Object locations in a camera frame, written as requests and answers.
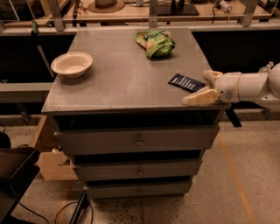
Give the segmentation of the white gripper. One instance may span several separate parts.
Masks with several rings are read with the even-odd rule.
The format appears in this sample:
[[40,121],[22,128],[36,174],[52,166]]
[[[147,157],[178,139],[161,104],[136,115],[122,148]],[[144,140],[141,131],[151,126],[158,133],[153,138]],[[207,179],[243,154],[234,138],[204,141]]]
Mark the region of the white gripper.
[[182,102],[186,106],[208,105],[215,103],[218,99],[221,102],[238,102],[238,84],[242,74],[225,73],[213,70],[205,70],[203,77],[209,80],[214,88],[203,87],[198,92],[190,94],[183,98]]

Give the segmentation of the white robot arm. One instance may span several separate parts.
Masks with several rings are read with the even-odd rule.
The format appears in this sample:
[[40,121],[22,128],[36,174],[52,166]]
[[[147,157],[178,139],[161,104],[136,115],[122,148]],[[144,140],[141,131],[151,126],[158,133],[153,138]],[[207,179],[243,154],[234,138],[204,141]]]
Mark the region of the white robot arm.
[[210,87],[203,87],[184,97],[186,106],[254,102],[259,105],[278,104],[280,100],[280,64],[269,62],[258,73],[221,73],[205,70],[203,77]]

